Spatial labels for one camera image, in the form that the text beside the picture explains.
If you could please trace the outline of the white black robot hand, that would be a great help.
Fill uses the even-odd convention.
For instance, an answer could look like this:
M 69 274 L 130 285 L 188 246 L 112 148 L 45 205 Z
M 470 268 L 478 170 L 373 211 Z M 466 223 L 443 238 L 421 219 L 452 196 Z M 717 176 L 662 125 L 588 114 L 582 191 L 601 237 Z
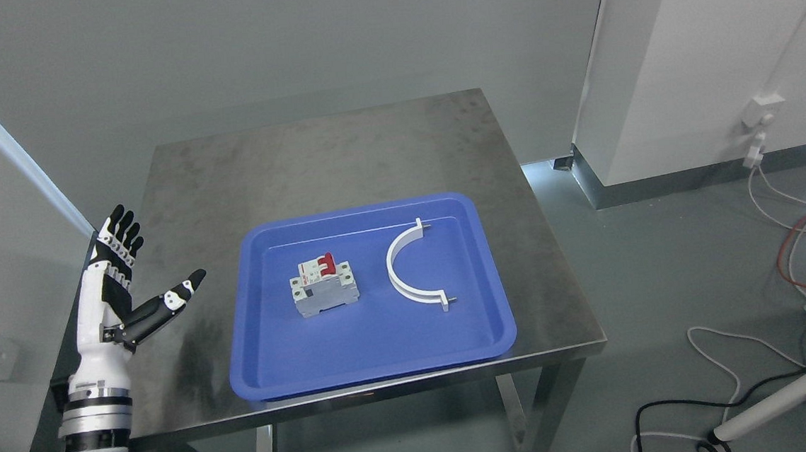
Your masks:
M 179 284 L 132 307 L 129 293 L 144 238 L 134 214 L 116 205 L 93 239 L 81 275 L 76 322 L 78 368 L 70 378 L 72 398 L 131 387 L 127 362 L 144 340 L 185 310 L 207 273 L 195 270 Z

